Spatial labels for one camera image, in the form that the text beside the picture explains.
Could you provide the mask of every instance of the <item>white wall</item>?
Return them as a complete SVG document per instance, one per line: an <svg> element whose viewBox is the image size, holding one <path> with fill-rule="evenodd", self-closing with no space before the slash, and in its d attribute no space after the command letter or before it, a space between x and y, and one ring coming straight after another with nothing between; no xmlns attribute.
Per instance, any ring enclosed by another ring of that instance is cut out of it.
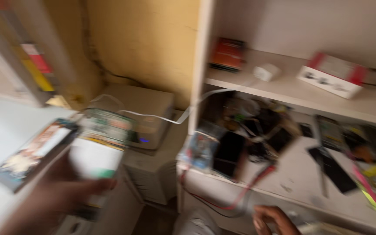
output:
<svg viewBox="0 0 376 235"><path fill-rule="evenodd" d="M376 68L376 0L219 0L220 34L309 59L325 51Z"/></svg>

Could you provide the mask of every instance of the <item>red wire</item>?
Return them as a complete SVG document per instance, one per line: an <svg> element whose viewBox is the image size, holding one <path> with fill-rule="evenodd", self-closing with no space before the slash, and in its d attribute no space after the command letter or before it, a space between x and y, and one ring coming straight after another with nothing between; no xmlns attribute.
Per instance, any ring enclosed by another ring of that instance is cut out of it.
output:
<svg viewBox="0 0 376 235"><path fill-rule="evenodd" d="M260 179L262 179L263 177L265 177L267 174L271 173L272 171L274 171L276 169L276 167L274 165L271 165L269 167L267 167L264 171L262 171L260 174L258 174L251 182L250 184L243 189L243 191L238 195L238 197L236 198L236 200L233 201L233 203L230 205L230 206L218 206L208 200L206 200L205 198L199 196L199 195L196 195L196 194L193 194L191 193L190 191L188 191L186 188L185 188L185 175L186 173L189 171L189 169L191 168L191 165L188 165L187 169L182 173L181 177L180 177L180 183L182 185L182 187L186 190L186 192L188 194L190 194L191 196L195 196L197 198L200 198L204 201L206 201L207 203L217 207L217 208L220 208L220 209L223 209L223 210L233 210L236 208L237 204L240 202L240 200L242 200L243 196L253 187L254 184L256 184L256 182L258 182Z"/></svg>

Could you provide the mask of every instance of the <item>small white box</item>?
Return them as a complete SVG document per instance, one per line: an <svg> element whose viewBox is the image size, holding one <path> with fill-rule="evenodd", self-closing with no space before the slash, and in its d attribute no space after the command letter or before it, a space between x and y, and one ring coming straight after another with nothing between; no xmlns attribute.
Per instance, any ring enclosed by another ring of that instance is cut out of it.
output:
<svg viewBox="0 0 376 235"><path fill-rule="evenodd" d="M301 68L297 78L351 99L362 89L361 85L367 74L366 67L318 52Z"/></svg>
<svg viewBox="0 0 376 235"><path fill-rule="evenodd" d="M281 70L273 64L262 64L253 69L253 75L262 81L269 82L274 79Z"/></svg>

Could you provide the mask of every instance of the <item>wooden shelf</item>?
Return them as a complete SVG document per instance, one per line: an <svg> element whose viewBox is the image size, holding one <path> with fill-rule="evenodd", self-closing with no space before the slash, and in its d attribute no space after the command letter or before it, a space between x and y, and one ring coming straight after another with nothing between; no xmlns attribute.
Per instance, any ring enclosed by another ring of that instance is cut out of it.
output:
<svg viewBox="0 0 376 235"><path fill-rule="evenodd" d="M353 99L344 99L295 78L307 60L282 56L263 51L247 50L244 69L231 73L208 68L206 83L289 104L317 109L351 118L376 123L376 87L367 87ZM271 82L264 82L252 75L255 66L272 63L282 74Z"/></svg>

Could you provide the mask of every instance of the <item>yellow wall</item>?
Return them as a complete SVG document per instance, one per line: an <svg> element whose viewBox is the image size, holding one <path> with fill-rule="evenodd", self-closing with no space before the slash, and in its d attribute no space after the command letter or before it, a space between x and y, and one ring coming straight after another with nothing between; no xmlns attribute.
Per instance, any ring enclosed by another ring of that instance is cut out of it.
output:
<svg viewBox="0 0 376 235"><path fill-rule="evenodd" d="M93 40L105 66L148 88L174 93L175 106L185 109L191 95L199 0L88 0L88 8ZM111 76L108 80L123 82Z"/></svg>
<svg viewBox="0 0 376 235"><path fill-rule="evenodd" d="M44 0L44 3L78 76L76 83L66 87L67 92L82 95L81 102L86 106L89 100L100 93L104 83L98 68L86 59L82 49L79 2L78 0Z"/></svg>

